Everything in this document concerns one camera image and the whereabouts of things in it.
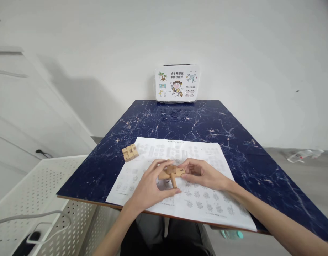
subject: palm tree drawing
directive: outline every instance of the palm tree drawing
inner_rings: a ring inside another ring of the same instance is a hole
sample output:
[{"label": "palm tree drawing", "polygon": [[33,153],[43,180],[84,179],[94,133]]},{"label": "palm tree drawing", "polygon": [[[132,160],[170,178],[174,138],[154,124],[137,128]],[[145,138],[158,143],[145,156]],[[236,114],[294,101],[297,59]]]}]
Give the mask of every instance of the palm tree drawing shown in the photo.
[{"label": "palm tree drawing", "polygon": [[158,75],[162,77],[161,81],[166,81],[165,78],[167,77],[167,75],[164,75],[164,73],[162,73],[162,72],[159,72]]}]

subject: door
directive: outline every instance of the door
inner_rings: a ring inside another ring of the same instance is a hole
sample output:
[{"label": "door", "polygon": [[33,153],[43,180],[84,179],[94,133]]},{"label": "door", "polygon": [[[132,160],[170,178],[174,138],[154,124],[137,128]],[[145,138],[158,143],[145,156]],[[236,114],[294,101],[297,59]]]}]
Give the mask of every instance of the door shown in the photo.
[{"label": "door", "polygon": [[0,53],[0,198],[45,155],[89,154],[95,142],[21,53]]}]

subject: wooden puzzle piece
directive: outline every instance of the wooden puzzle piece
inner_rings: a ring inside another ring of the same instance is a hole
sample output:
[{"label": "wooden puzzle piece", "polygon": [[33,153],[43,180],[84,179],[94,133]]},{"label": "wooden puzzle piece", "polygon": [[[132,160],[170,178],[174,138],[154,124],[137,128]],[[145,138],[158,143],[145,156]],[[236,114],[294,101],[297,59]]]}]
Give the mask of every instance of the wooden puzzle piece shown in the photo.
[{"label": "wooden puzzle piece", "polygon": [[136,145],[135,144],[131,144],[131,149],[132,149],[132,153],[134,155],[134,157],[139,156]]},{"label": "wooden puzzle piece", "polygon": [[158,175],[158,179],[159,180],[171,179],[172,187],[177,188],[175,178],[180,177],[184,173],[185,173],[184,168],[177,168],[176,165],[170,165],[167,167],[166,170],[160,172],[160,174]]},{"label": "wooden puzzle piece", "polygon": [[126,147],[126,149],[127,149],[127,154],[128,154],[129,159],[130,160],[133,160],[134,159],[134,155],[132,153],[131,146]]},{"label": "wooden puzzle piece", "polygon": [[124,155],[125,162],[131,161],[135,157],[139,156],[135,144],[131,144],[130,146],[123,148],[121,151],[122,151],[122,154]]}]

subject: cable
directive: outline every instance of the cable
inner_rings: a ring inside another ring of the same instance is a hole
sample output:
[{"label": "cable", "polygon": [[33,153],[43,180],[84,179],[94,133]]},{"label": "cable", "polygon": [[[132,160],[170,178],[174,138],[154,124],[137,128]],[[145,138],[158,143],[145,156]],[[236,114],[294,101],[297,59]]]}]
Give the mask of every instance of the cable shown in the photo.
[{"label": "cable", "polygon": [[29,240],[31,234],[36,230],[36,228],[38,227],[39,224],[41,223],[49,223],[51,224],[50,222],[40,222],[37,224],[37,226],[35,227],[34,231],[30,233],[30,235],[28,236],[27,238],[27,243],[30,243],[30,244],[45,244],[47,243],[53,236],[55,236],[56,234],[64,231],[65,229],[67,229],[68,227],[70,227],[70,225],[72,224],[72,220],[70,219],[69,215],[66,214],[66,213],[63,213],[62,211],[60,210],[56,210],[56,211],[52,211],[52,212],[48,212],[48,213],[42,213],[42,214],[33,214],[33,215],[17,215],[17,216],[12,216],[12,217],[7,217],[5,219],[1,219],[0,220],[0,224],[1,223],[4,223],[4,222],[8,222],[8,221],[11,221],[11,220],[17,220],[17,219],[33,219],[33,218],[39,218],[39,217],[44,217],[44,216],[47,216],[47,215],[51,215],[51,214],[55,214],[55,213],[59,213],[63,216],[66,216],[69,220],[69,225],[58,230],[57,232],[55,232],[52,236],[50,236],[47,240],[45,241],[42,241],[42,242],[39,242],[39,241],[34,241],[34,240]]}]

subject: box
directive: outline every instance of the box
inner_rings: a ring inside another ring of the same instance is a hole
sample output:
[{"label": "box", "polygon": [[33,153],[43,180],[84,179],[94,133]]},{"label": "box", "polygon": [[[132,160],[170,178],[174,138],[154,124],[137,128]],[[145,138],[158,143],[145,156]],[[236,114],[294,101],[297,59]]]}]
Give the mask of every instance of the box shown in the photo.
[{"label": "box", "polygon": [[156,69],[156,100],[160,102],[194,102],[200,80],[197,65],[164,65]]}]

